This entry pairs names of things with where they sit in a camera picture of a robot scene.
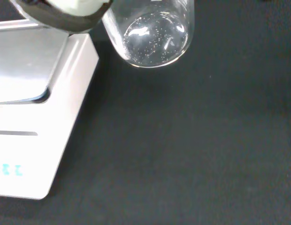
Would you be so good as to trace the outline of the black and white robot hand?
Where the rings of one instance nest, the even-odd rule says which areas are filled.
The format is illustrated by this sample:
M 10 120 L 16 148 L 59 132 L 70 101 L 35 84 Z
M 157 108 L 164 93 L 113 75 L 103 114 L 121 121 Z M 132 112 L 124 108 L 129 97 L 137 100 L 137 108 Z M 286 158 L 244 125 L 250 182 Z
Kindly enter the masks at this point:
M 71 34 L 92 30 L 112 0 L 12 0 L 25 18 Z

